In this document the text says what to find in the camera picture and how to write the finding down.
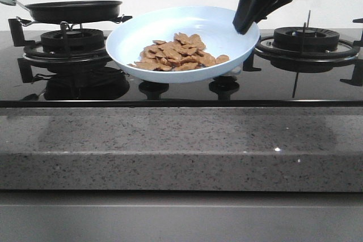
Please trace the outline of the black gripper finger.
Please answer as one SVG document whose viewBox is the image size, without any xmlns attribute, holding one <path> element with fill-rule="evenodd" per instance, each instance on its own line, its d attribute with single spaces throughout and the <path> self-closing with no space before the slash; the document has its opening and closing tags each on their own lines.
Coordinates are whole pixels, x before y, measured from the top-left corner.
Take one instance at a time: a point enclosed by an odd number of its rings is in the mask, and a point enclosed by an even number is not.
<svg viewBox="0 0 363 242">
<path fill-rule="evenodd" d="M 292 0 L 256 0 L 254 22 L 258 23 L 267 18 L 269 14 L 292 2 Z"/>
<path fill-rule="evenodd" d="M 233 26 L 240 34 L 245 34 L 253 23 L 267 16 L 267 10 L 274 0 L 239 0 L 233 19 Z"/>
</svg>

